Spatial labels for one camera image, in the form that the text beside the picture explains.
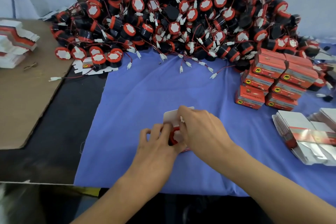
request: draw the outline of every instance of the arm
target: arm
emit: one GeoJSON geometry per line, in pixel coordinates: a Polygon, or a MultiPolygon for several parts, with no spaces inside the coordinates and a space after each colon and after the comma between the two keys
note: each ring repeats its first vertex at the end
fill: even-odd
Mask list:
{"type": "Polygon", "coordinates": [[[169,178],[177,155],[185,144],[168,145],[170,124],[155,124],[140,133],[140,141],[128,171],[72,224],[126,223],[160,192],[169,178]]]}
{"type": "Polygon", "coordinates": [[[191,150],[248,193],[275,223],[336,223],[336,208],[251,157],[218,118],[185,106],[178,115],[191,150]]]}

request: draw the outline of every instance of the red box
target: red box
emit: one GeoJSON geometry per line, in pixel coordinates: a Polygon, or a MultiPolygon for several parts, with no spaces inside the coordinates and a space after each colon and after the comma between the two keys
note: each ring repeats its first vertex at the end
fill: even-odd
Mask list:
{"type": "Polygon", "coordinates": [[[294,107],[297,106],[297,101],[290,98],[286,98],[274,92],[270,92],[266,96],[265,105],[273,107],[275,109],[291,111],[294,109],[294,107]]]}
{"type": "Polygon", "coordinates": [[[287,69],[281,75],[281,78],[287,82],[294,83],[306,89],[319,78],[317,72],[313,69],[309,69],[292,62],[287,62],[286,66],[287,69]]]}
{"type": "Polygon", "coordinates": [[[286,57],[286,61],[300,65],[300,66],[304,66],[307,68],[313,68],[313,64],[309,59],[305,59],[302,57],[298,57],[298,56],[293,56],[290,54],[285,54],[286,57]]]}
{"type": "Polygon", "coordinates": [[[253,73],[251,70],[245,70],[241,75],[241,82],[267,91],[274,83],[274,79],[253,73]]]}
{"type": "Polygon", "coordinates": [[[265,103],[264,94],[258,89],[249,89],[243,85],[236,92],[236,104],[258,110],[265,103]]]}
{"type": "Polygon", "coordinates": [[[261,92],[264,96],[268,94],[268,91],[261,90],[261,89],[259,89],[259,88],[253,87],[253,86],[251,86],[251,85],[249,85],[249,84],[245,84],[245,83],[243,83],[242,86],[244,86],[244,87],[246,87],[246,88],[248,88],[248,89],[250,89],[250,90],[260,90],[260,92],[261,92]]]}
{"type": "Polygon", "coordinates": [[[306,92],[306,89],[281,79],[275,81],[271,90],[293,100],[298,100],[306,92]]]}
{"type": "Polygon", "coordinates": [[[285,61],[282,59],[259,54],[255,56],[254,63],[252,64],[250,70],[257,74],[278,79],[286,70],[286,65],[285,61]]]}
{"type": "Polygon", "coordinates": [[[267,55],[273,58],[281,59],[281,60],[286,60],[285,56],[282,53],[279,52],[273,52],[264,48],[260,48],[257,54],[263,54],[267,55]]]}

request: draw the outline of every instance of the hand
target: hand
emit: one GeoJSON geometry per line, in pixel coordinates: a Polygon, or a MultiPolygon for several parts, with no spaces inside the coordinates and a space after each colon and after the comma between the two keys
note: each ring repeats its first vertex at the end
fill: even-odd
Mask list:
{"type": "Polygon", "coordinates": [[[168,145],[172,128],[171,124],[155,124],[152,130],[141,130],[137,152],[124,175],[140,186],[147,200],[160,192],[173,170],[177,155],[186,148],[184,143],[168,145]]]}
{"type": "Polygon", "coordinates": [[[184,142],[201,160],[219,171],[223,154],[236,148],[220,119],[205,110],[192,110],[180,106],[178,117],[182,116],[185,123],[180,122],[180,133],[184,142]]]}

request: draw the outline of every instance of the black table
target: black table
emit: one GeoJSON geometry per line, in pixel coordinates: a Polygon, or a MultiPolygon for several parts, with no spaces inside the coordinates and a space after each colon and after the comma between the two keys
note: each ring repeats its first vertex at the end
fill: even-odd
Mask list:
{"type": "Polygon", "coordinates": [[[64,79],[26,146],[0,150],[0,182],[73,184],[106,78],[64,79]]]}

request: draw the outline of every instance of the blue cloth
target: blue cloth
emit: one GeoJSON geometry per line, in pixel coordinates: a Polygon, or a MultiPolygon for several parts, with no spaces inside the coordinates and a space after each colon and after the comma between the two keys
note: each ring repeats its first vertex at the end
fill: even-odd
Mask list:
{"type": "MultiPolygon", "coordinates": [[[[240,75],[233,67],[225,68],[215,79],[206,67],[189,60],[168,56],[162,62],[156,52],[142,52],[126,70],[127,60],[117,72],[109,73],[96,115],[86,139],[77,170],[75,185],[111,187],[130,166],[141,129],[162,123],[163,113],[179,105],[205,109],[219,117],[232,140],[250,155],[288,177],[302,187],[336,206],[336,167],[321,164],[306,166],[285,146],[271,116],[277,112],[268,106],[253,110],[234,103],[240,75]]],[[[218,71],[226,61],[207,62],[218,71]]],[[[334,108],[335,103],[318,99],[307,92],[294,110],[309,115],[320,107],[334,108]]],[[[200,195],[247,194],[220,175],[193,152],[179,154],[163,193],[200,195]]]]}

